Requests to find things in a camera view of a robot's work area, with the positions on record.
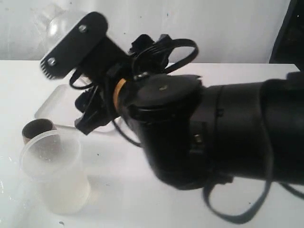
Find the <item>brown tube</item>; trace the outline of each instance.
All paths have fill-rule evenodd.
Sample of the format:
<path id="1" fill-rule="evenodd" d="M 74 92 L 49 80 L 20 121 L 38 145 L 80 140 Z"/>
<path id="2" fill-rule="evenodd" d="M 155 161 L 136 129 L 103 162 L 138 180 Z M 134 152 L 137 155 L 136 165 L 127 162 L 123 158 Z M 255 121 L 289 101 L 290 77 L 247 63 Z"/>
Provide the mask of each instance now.
<path id="1" fill-rule="evenodd" d="M 43 133 L 56 130 L 55 125 L 48 119 L 36 119 L 29 122 L 22 129 L 22 137 L 24 144 L 27 144 L 32 138 Z"/>

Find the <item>orange ring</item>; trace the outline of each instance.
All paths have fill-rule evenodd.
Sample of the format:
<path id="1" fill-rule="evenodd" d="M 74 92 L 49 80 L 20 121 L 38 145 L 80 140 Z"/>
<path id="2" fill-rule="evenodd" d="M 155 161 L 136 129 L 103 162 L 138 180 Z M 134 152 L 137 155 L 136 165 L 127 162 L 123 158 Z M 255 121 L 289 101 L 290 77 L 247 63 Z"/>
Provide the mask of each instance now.
<path id="1" fill-rule="evenodd" d="M 127 81 L 124 78 L 120 79 L 120 81 L 116 84 L 115 90 L 113 92 L 113 103 L 114 103 L 114 107 L 115 107 L 116 111 L 118 111 L 118 95 L 119 95 L 119 92 L 120 92 L 120 90 L 122 89 L 122 87 L 124 86 L 124 84 L 126 82 Z"/>

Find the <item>white tabletop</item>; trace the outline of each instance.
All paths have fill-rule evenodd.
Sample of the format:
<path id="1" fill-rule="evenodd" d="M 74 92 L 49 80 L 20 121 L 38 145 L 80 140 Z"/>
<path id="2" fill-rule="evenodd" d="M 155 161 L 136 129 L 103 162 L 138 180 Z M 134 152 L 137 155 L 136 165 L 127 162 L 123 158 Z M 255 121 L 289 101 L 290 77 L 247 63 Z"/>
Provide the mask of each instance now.
<path id="1" fill-rule="evenodd" d="M 204 85 L 210 86 L 284 78 L 292 71 L 298 69 L 294 65 L 190 64 L 175 74 L 200 75 Z M 143 152 L 116 133 L 81 137 L 85 170 L 93 189 L 81 212 L 54 215 L 36 199 L 27 199 L 26 190 L 16 184 L 20 182 L 21 129 L 56 86 L 67 80 L 45 79 L 37 61 L 0 61 L 0 75 L 0 227 L 59 228 L 63 227 L 60 221 L 66 228 L 236 227 L 207 209 L 201 190 L 178 191 L 157 180 Z M 262 189 L 262 181 L 235 178 L 233 184 L 216 187 L 211 202 L 222 212 L 237 214 L 248 208 Z M 304 202 L 274 183 L 260 212 L 243 227 L 300 227 L 303 212 Z M 11 213 L 15 213 L 14 219 L 8 215 Z"/>

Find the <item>cup rim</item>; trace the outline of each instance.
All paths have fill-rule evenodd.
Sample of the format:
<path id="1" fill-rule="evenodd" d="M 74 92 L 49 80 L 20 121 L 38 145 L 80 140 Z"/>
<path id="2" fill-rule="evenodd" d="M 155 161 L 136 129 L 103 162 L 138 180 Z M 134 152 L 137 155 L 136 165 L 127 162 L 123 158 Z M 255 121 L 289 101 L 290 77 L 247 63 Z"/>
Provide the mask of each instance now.
<path id="1" fill-rule="evenodd" d="M 75 159 L 73 162 L 71 162 L 70 164 L 68 164 L 67 166 L 65 166 L 64 168 L 58 169 L 57 171 L 53 172 L 52 174 L 48 174 L 45 176 L 33 176 L 28 174 L 24 169 L 23 169 L 23 159 L 25 156 L 26 151 L 28 151 L 28 149 L 30 148 L 30 146 L 32 146 L 33 144 L 35 144 L 37 141 L 51 136 L 51 135 L 69 135 L 69 136 L 73 136 L 72 133 L 68 133 L 62 130 L 52 130 L 52 131 L 48 131 L 48 132 L 43 132 L 37 136 L 35 136 L 34 138 L 32 138 L 22 149 L 21 153 L 20 153 L 20 157 L 19 157 L 19 168 L 21 169 L 21 171 L 26 174 L 30 179 L 32 179 L 33 181 L 36 182 L 47 182 L 48 180 L 54 179 L 55 177 L 60 177 L 60 175 L 58 175 L 59 172 L 62 172 L 64 170 L 68 170 L 71 166 L 74 165 L 74 163 L 76 161 L 78 161 L 79 157 L 81 156 L 81 144 L 80 141 L 74 137 L 75 143 L 77 143 L 78 145 L 78 150 L 77 150 L 77 155 L 75 156 Z"/>

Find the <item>plastic cup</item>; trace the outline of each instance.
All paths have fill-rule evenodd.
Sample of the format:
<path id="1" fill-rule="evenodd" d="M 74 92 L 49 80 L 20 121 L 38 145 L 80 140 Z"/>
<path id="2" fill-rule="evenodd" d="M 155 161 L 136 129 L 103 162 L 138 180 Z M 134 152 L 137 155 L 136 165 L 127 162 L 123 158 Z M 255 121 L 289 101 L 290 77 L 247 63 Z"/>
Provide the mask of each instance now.
<path id="1" fill-rule="evenodd" d="M 87 202 L 91 187 L 72 134 L 54 130 L 36 136 L 23 148 L 20 167 L 51 212 L 75 213 Z"/>

